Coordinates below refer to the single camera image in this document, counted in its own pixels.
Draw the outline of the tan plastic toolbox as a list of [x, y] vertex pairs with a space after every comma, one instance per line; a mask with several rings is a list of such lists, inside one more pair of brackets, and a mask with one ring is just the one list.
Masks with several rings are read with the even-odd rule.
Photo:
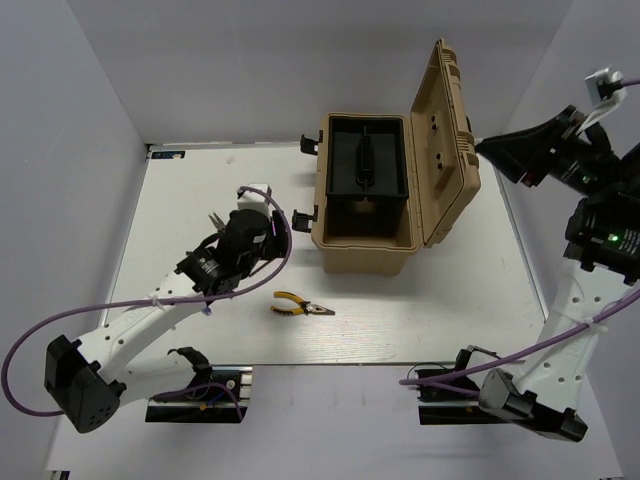
[[481, 188], [455, 51], [436, 41], [410, 112], [332, 112], [319, 137], [313, 211], [292, 214], [329, 273], [397, 275], [441, 243]]

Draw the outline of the black toolbox tray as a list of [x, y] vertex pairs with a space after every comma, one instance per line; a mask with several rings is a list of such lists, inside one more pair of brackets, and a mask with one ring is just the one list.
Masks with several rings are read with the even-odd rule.
[[326, 193], [357, 200], [406, 200], [409, 191], [403, 120], [331, 116]]

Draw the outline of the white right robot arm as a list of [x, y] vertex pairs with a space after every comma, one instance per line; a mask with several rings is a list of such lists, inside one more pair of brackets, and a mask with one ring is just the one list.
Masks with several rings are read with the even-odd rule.
[[581, 441], [577, 410], [586, 367], [604, 331], [606, 307], [624, 307], [639, 280], [639, 150], [612, 150], [599, 123], [569, 105], [529, 129], [476, 147], [507, 179], [527, 187], [552, 177], [581, 196], [568, 220], [566, 249], [538, 351], [516, 367], [487, 374], [468, 363], [451, 374], [461, 397], [547, 438]]

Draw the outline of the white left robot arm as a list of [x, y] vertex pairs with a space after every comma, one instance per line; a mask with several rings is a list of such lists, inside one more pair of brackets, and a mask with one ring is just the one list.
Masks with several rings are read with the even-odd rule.
[[258, 262], [285, 261], [290, 253], [291, 231], [281, 211], [232, 211], [226, 227], [187, 252], [142, 305], [74, 341], [64, 335], [53, 340], [46, 353], [47, 392], [81, 434], [138, 399], [199, 399], [212, 389], [232, 395], [191, 346], [172, 347], [152, 360], [139, 355], [181, 321], [240, 295], [240, 282]]

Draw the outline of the yellow black pliers near arm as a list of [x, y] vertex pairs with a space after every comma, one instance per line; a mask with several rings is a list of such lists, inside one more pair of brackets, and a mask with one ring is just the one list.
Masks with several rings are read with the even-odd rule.
[[209, 214], [209, 219], [219, 234], [223, 234], [225, 232], [226, 223], [215, 212]]

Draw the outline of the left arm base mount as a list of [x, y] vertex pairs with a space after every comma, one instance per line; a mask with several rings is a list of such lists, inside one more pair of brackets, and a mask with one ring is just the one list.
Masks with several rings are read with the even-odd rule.
[[240, 424], [247, 413], [253, 368], [214, 367], [191, 382], [195, 390], [149, 400], [145, 422], [151, 424]]

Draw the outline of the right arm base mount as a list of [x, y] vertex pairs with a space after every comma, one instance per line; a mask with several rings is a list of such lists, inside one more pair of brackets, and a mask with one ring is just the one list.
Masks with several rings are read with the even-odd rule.
[[[424, 379], [450, 373], [453, 365], [423, 363], [413, 366], [406, 375], [408, 380]], [[454, 380], [453, 387], [475, 393], [479, 388], [466, 377]], [[496, 425], [505, 421], [482, 411], [475, 397], [432, 386], [411, 387], [418, 393], [418, 416], [421, 426]]]

